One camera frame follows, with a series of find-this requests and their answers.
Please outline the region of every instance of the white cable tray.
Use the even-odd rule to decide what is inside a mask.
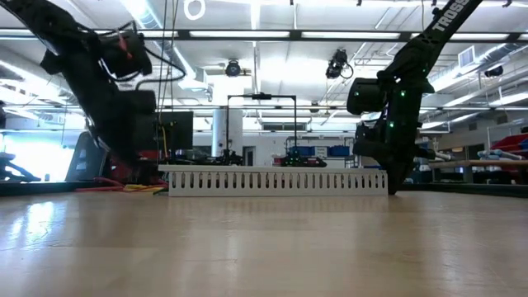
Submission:
[[[169,196],[386,196],[378,169],[160,165]]]

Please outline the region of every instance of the yellow cable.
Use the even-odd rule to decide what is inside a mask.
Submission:
[[[162,126],[162,132],[163,132],[163,147],[165,148],[165,158],[168,158],[167,136],[165,135],[165,127],[163,126]]]

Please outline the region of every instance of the black monitor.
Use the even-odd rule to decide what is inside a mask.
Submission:
[[[162,142],[160,144],[156,142],[157,135],[153,127],[153,123],[158,117],[159,114],[141,115],[136,121],[137,133],[134,141],[138,150],[157,150],[163,147]],[[170,139],[167,143],[167,149],[172,151],[192,149],[193,118],[194,113],[192,111],[163,112],[161,114],[163,124],[174,123],[174,126],[166,131],[169,134],[167,139]]]

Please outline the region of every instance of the wooden floor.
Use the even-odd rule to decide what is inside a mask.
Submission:
[[[0,199],[3,296],[528,296],[528,200]]]

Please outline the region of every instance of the black robotic arm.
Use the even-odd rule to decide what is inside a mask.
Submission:
[[[137,115],[154,113],[153,91],[120,91],[116,82],[152,72],[144,38],[123,26],[97,34],[77,23],[64,9],[46,0],[0,0],[46,46],[40,66],[62,73],[88,120],[97,144],[136,166],[134,124]]]
[[[415,145],[422,95],[433,93],[427,75],[451,36],[464,24],[482,0],[450,0],[433,12],[433,22],[412,38],[377,79],[357,78],[352,84],[347,110],[382,111],[373,128],[359,125],[353,152],[372,157],[384,167],[389,193],[394,194],[413,167],[414,157],[434,158],[432,151]]]

